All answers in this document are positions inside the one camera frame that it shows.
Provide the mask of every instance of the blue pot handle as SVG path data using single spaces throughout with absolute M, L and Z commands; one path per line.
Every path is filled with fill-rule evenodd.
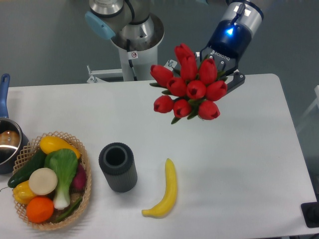
M 6 107 L 6 98 L 10 83 L 10 75 L 3 74 L 0 82 L 0 118 L 9 118 L 8 109 Z

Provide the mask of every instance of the saucepan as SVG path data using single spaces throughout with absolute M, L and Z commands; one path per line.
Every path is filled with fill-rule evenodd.
M 2 75 L 0 82 L 0 174 L 13 171 L 16 157 L 29 141 L 20 126 L 8 118 L 6 99 L 9 83 L 10 75 Z

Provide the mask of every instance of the bok choy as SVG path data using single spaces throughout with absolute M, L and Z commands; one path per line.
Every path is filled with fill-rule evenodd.
M 60 149 L 47 155 L 45 166 L 52 169 L 58 177 L 58 184 L 53 199 L 56 209 L 70 205 L 69 189 L 76 174 L 78 160 L 71 149 Z

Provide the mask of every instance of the woven basket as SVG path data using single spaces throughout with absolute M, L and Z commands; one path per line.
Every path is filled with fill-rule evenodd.
M 91 195 L 91 182 L 92 182 L 90 163 L 89 163 L 87 152 L 83 144 L 76 137 L 68 133 L 57 132 L 57 131 L 53 133 L 51 132 L 45 133 L 42 136 L 38 136 L 36 139 L 33 139 L 32 141 L 30 141 L 28 145 L 25 146 L 23 150 L 21 150 L 20 155 L 18 155 L 15 161 L 15 166 L 13 168 L 13 173 L 15 174 L 19 168 L 21 168 L 24 164 L 26 164 L 28 160 L 31 159 L 34 153 L 39 149 L 39 143 L 41 139 L 47 135 L 60 137 L 64 139 L 65 141 L 67 141 L 72 146 L 76 147 L 80 151 L 81 158 L 79 160 L 84 170 L 86 171 L 87 182 L 86 182 L 85 189 L 83 191 L 77 191 L 74 189 L 70 190 L 71 204 L 74 203 L 79 197 L 82 197 L 82 202 L 76 211 L 74 211 L 69 217 L 67 217 L 66 219 L 64 219 L 63 221 L 59 223 L 52 223 L 52 221 L 54 221 L 59 215 L 61 215 L 67 209 L 65 210 L 55 209 L 52 217 L 48 221 L 41 224 L 35 224 L 35 223 L 29 222 L 28 217 L 26 216 L 26 205 L 20 204 L 17 201 L 14 201 L 16 212 L 18 213 L 19 217 L 25 223 L 27 223 L 28 226 L 41 231 L 51 231 L 51 230 L 60 229 L 74 222 L 83 213 L 83 211 L 85 210 L 85 208 L 87 207 L 89 203 L 89 199 Z

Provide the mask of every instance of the gray floor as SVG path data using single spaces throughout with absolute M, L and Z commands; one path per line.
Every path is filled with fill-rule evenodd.
M 87 26 L 88 9 L 88 0 L 0 0 L 0 74 L 11 75 L 12 87 L 84 84 L 86 65 L 91 70 L 120 68 L 116 48 Z M 182 42 L 194 51 L 202 49 L 226 6 L 153 0 L 151 9 L 164 24 L 159 64 L 165 64 Z M 300 117 L 319 85 L 318 13 L 319 0 L 276 1 L 239 68 L 244 74 L 274 73 L 281 79 L 295 126 L 305 125 L 298 137 L 311 177 L 319 175 L 319 112 Z

